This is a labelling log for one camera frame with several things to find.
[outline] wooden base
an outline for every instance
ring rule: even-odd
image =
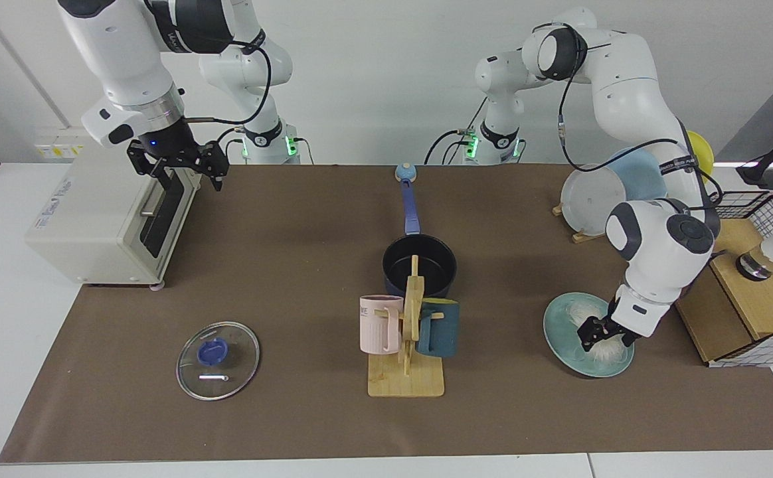
[[[369,356],[369,396],[420,398],[442,396],[442,359],[411,351],[410,374],[404,374],[404,361],[399,354]]]
[[[554,208],[551,209],[551,215],[559,218],[563,215],[563,204],[558,204],[557,206],[554,206]],[[582,242],[592,241],[593,239],[599,239],[599,237],[605,237],[604,234],[600,234],[599,236],[587,236],[583,231],[578,231],[574,235],[572,235],[572,243],[574,244],[580,244]]]

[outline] electrical cable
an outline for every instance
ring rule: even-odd
[[[475,124],[475,120],[477,120],[478,115],[481,114],[481,109],[483,109],[484,105],[486,105],[487,100],[489,100],[489,98],[484,96],[484,99],[481,100],[481,105],[479,105],[477,111],[475,111],[475,115],[472,116],[472,119],[469,120],[469,124],[466,125],[466,129],[472,129],[472,126]],[[454,161],[454,157],[457,155],[457,151],[460,151],[460,148],[454,150],[454,154],[451,155],[450,159],[448,160],[448,164],[451,164],[451,161]]]
[[[469,145],[469,141],[455,141],[452,144],[448,145],[448,147],[445,149],[445,152],[442,154],[442,162],[440,164],[442,166],[445,166],[445,157],[447,157],[448,151],[451,149],[452,146],[457,146],[457,149],[454,152],[454,155],[457,155],[457,151],[460,150],[461,145],[463,146]]]
[[[236,131],[235,127],[232,127],[230,129],[225,130],[224,133],[221,133],[220,136],[218,137],[218,139],[216,139],[216,142],[217,143],[222,142],[222,139],[224,139],[225,136],[227,136],[228,134],[230,134],[230,133],[232,133],[234,131]]]
[[[313,160],[313,150],[310,149],[310,142],[307,141],[307,138],[292,138],[293,141],[296,143],[299,141],[303,141],[305,145],[307,145],[307,154],[310,156],[310,164],[313,164],[313,166],[316,165],[316,161]]]
[[[266,60],[266,87],[265,87],[265,90],[262,92],[262,99],[260,100],[260,105],[256,107],[256,111],[254,112],[254,114],[250,115],[249,118],[244,119],[242,121],[231,121],[231,120],[222,120],[218,118],[210,118],[212,122],[217,122],[220,124],[246,124],[248,122],[254,121],[254,118],[259,116],[259,114],[262,112],[262,107],[265,106],[266,100],[268,99],[268,90],[272,84],[272,61],[269,60],[268,54],[264,49],[262,49],[262,46],[251,42],[241,42],[240,40],[214,39],[213,37],[206,37],[201,33],[196,33],[195,31],[184,31],[177,25],[174,25],[174,22],[170,21],[170,19],[166,19],[164,17],[159,16],[159,13],[157,13],[156,10],[153,9],[153,7],[150,5],[150,0],[144,0],[144,6],[147,8],[147,10],[149,10],[149,12],[151,13],[151,15],[153,15],[153,17],[155,17],[156,19],[161,19],[161,21],[167,22],[169,25],[171,25],[171,28],[173,28],[175,31],[180,31],[180,33],[189,33],[189,35],[193,35],[195,37],[198,37],[199,39],[210,40],[211,42],[221,42],[221,43],[226,43],[227,45],[241,46],[241,48],[250,49],[251,50],[250,54],[253,54],[253,52],[261,52],[262,57],[265,58]]]
[[[446,131],[445,133],[440,134],[440,137],[434,142],[433,145],[431,145],[431,149],[428,150],[428,154],[425,155],[425,163],[423,164],[427,164],[428,161],[431,159],[431,153],[434,152],[434,148],[436,148],[437,145],[439,145],[443,139],[448,138],[448,136],[451,136],[452,134],[460,134],[460,130],[453,129],[451,131]]]
[[[260,113],[262,113],[262,107],[266,105],[266,100],[268,100],[268,90],[271,87],[272,84],[272,61],[269,60],[267,52],[262,48],[257,48],[255,51],[261,52],[262,57],[266,59],[266,87],[265,90],[262,91],[262,99],[260,100],[260,105],[256,107],[256,111],[254,114],[250,115],[249,118],[241,120],[241,121],[232,121],[232,120],[224,120],[224,119],[218,119],[218,118],[209,118],[211,122],[217,122],[219,124],[248,124],[251,121],[254,121],[254,118],[259,116]]]
[[[224,146],[224,155],[226,155],[226,158],[228,158],[228,161],[230,161],[230,153],[229,153],[229,149],[230,149],[230,145],[231,145],[232,143],[240,143],[240,144],[244,145],[244,142],[243,142],[241,139],[230,139],[230,140],[228,141],[228,144],[226,144],[226,145]]]
[[[700,175],[705,176],[708,181],[711,181],[711,184],[714,184],[714,188],[717,189],[717,199],[712,200],[711,205],[709,206],[698,206],[697,208],[688,208],[688,211],[705,211],[708,209],[714,209],[717,206],[720,206],[720,203],[723,202],[723,197],[726,196],[726,193],[724,192],[723,188],[720,187],[720,183],[717,181],[714,181],[714,178],[710,176],[708,173],[704,172],[702,169],[699,168],[699,166],[696,166],[697,171],[700,173]]]
[[[577,31],[575,31],[574,28],[571,27],[571,25],[568,24],[562,24],[563,27],[571,31],[572,35],[577,35]],[[610,43],[603,43],[602,45],[596,45],[596,46],[588,46],[587,51],[590,51],[594,48],[602,48],[602,46],[609,46]],[[619,160],[621,157],[624,157],[625,155],[629,155],[634,151],[637,151],[638,149],[645,148],[650,145],[655,145],[657,143],[672,143],[674,145],[678,145],[679,142],[675,139],[670,138],[662,138],[662,139],[652,139],[650,141],[646,141],[644,143],[641,143],[633,148],[629,148],[626,151],[623,151],[621,154],[615,155],[615,157],[612,157],[608,161],[605,161],[605,163],[596,166],[596,167],[589,167],[587,169],[586,167],[581,167],[575,164],[575,162],[569,157],[569,152],[566,150],[566,122],[563,118],[563,105],[566,103],[566,95],[569,93],[569,87],[572,85],[572,79],[575,78],[575,73],[578,72],[578,63],[572,64],[572,72],[569,75],[569,79],[566,80],[566,87],[563,88],[563,95],[560,95],[560,105],[557,107],[557,130],[558,130],[558,138],[560,139],[560,150],[563,152],[564,157],[566,157],[566,162],[569,163],[570,166],[574,167],[574,169],[581,171],[582,173],[590,173],[593,171],[596,171],[597,169],[602,169],[605,166],[608,166],[608,164],[614,163],[615,161]]]

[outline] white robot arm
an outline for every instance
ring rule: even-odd
[[[593,13],[578,8],[536,27],[522,57],[536,78],[590,84],[599,126],[616,139],[642,145],[659,161],[668,199],[623,202],[611,213],[606,232],[629,262],[626,278],[607,317],[586,321],[578,330],[586,350],[621,333],[630,345],[654,332],[682,288],[708,264],[720,220],[685,128],[663,100],[642,37],[597,29]],[[558,121],[566,154],[562,114]]]
[[[266,84],[269,58],[272,84],[292,75],[289,55],[266,39],[248,0],[58,0],[70,36],[89,69],[100,79],[104,97],[82,117],[83,126],[101,145],[112,147],[129,139],[135,170],[164,181],[164,167],[190,167],[210,177],[220,190],[228,161],[217,144],[200,146],[184,118],[182,90],[161,62],[161,52],[203,54],[207,79],[230,94],[244,114],[240,126],[256,142],[254,155],[263,151],[274,159],[277,145],[290,158],[286,132],[274,101],[255,97],[256,84]],[[257,58],[254,52],[264,54]],[[204,118],[204,121],[218,121]],[[280,127],[280,132],[273,132]],[[146,154],[155,162],[150,163]]]
[[[484,58],[475,68],[475,82],[481,88],[489,105],[480,136],[473,133],[465,149],[465,164],[502,164],[512,157],[519,138],[519,119],[525,107],[517,91],[550,84],[525,69],[519,51],[502,52]]]

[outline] white plate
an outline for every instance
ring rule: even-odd
[[[584,167],[589,169],[595,164]],[[625,200],[623,181],[607,167],[590,173],[572,172],[560,191],[563,218],[572,230],[586,236],[605,234],[608,216]]]

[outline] label sticker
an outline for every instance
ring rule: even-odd
[[[56,209],[58,209],[59,204],[62,203],[62,198],[68,194],[68,191],[70,191],[73,185],[73,177],[65,178],[59,183],[59,186],[56,187],[56,190],[50,195],[50,200],[48,200],[47,203],[44,204],[44,208],[41,209],[38,220],[35,221],[35,225],[33,226],[35,229],[44,229],[47,227],[47,224],[50,224],[50,218],[56,214]]]

